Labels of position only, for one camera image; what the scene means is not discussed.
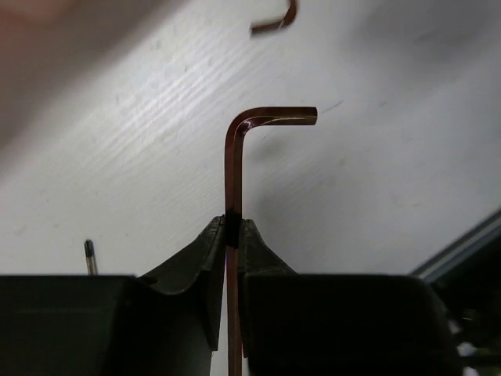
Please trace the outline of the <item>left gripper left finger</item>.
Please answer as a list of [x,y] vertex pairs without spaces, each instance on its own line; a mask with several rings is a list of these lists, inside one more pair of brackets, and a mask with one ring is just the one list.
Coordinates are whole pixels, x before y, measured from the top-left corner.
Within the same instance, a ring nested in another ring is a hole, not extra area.
[[225,220],[140,276],[1,278],[4,375],[207,375],[218,348]]

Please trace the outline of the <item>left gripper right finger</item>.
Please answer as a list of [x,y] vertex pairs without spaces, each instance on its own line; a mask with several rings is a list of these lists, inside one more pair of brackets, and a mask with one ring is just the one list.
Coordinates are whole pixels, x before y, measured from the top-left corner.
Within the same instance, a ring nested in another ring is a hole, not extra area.
[[252,375],[460,375],[444,310],[422,280],[300,274],[240,227],[238,292]]

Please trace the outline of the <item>small brown hex key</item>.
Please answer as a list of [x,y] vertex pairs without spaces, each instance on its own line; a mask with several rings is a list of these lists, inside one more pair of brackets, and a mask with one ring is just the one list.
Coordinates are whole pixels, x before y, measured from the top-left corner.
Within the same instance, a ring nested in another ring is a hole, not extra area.
[[267,20],[255,21],[250,25],[252,37],[288,28],[296,19],[298,0],[289,0],[287,11],[282,15]]

